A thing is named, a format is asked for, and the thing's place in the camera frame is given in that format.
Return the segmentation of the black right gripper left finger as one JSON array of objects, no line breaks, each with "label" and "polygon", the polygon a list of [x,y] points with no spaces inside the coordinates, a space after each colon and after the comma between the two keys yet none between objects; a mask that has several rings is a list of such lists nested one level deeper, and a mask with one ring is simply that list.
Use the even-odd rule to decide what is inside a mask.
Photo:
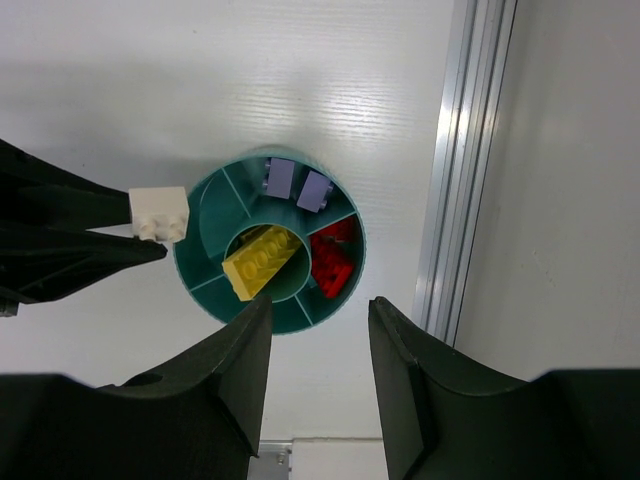
[{"label": "black right gripper left finger", "polygon": [[272,301],[122,385],[1,379],[5,479],[244,479],[259,449]]}]

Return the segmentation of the yellow long lego plate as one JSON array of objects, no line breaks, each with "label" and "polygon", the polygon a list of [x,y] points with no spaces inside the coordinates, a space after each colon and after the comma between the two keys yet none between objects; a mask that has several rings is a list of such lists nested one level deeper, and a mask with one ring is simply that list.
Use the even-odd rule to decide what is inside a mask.
[{"label": "yellow long lego plate", "polygon": [[260,294],[283,300],[295,290],[302,247],[301,239],[282,226],[259,226],[222,261],[222,269],[240,301]]}]

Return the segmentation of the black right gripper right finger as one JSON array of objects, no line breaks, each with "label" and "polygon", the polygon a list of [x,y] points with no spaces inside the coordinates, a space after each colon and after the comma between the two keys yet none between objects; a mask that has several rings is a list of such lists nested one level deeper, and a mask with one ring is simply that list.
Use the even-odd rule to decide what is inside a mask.
[{"label": "black right gripper right finger", "polygon": [[392,479],[635,479],[639,373],[523,381],[426,333],[383,297],[368,326]]}]

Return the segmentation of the red long lego brick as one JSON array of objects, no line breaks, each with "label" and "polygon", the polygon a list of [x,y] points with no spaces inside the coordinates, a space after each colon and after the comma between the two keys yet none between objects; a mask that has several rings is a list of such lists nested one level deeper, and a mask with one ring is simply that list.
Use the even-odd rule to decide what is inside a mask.
[{"label": "red long lego brick", "polygon": [[313,233],[309,239],[312,251],[311,275],[323,295],[333,299],[344,288],[355,263],[346,247],[354,240],[355,216],[352,215]]}]

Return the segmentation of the lavender lego brick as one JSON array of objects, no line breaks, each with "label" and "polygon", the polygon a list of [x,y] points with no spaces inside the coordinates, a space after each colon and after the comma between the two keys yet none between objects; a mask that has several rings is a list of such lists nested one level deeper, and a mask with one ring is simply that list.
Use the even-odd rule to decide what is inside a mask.
[{"label": "lavender lego brick", "polygon": [[333,188],[334,184],[328,177],[310,170],[299,193],[296,206],[312,213],[318,213],[326,207],[327,197]]},{"label": "lavender lego brick", "polygon": [[263,180],[267,196],[289,199],[293,184],[295,163],[288,159],[271,157],[265,162],[266,177]]}]

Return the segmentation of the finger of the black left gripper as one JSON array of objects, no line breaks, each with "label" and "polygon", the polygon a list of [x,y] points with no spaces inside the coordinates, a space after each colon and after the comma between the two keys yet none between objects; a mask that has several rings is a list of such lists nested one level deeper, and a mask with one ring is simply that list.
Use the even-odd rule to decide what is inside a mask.
[{"label": "finger of the black left gripper", "polygon": [[128,224],[128,194],[1,143],[1,219],[71,231]]},{"label": "finger of the black left gripper", "polygon": [[162,260],[161,244],[89,231],[1,224],[1,315],[53,302],[122,270]]}]

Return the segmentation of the white lego slope piece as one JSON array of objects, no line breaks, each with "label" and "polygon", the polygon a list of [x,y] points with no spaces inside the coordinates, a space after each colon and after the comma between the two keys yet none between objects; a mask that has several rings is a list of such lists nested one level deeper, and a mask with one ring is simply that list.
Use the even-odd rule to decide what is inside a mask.
[{"label": "white lego slope piece", "polygon": [[185,239],[190,209],[184,187],[132,188],[128,198],[135,237],[169,243]]}]

